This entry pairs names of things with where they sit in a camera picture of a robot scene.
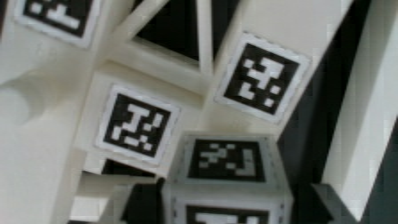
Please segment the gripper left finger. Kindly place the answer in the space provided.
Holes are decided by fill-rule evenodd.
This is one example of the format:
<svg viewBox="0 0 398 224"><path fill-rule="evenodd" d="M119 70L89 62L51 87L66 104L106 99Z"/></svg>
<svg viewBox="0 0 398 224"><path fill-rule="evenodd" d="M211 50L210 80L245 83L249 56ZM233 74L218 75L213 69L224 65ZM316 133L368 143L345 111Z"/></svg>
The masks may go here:
<svg viewBox="0 0 398 224"><path fill-rule="evenodd" d="M112 206L98 224L163 224L162 187L162 181L133 186L122 206Z"/></svg>

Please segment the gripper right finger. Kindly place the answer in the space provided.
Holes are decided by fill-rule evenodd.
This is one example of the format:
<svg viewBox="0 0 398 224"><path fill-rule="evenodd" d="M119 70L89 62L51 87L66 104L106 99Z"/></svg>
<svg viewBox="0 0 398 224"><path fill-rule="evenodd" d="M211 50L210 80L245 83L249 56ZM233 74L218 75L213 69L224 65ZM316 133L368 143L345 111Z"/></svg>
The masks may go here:
<svg viewBox="0 0 398 224"><path fill-rule="evenodd" d="M329 184L298 184L293 196L291 224L357 224Z"/></svg>

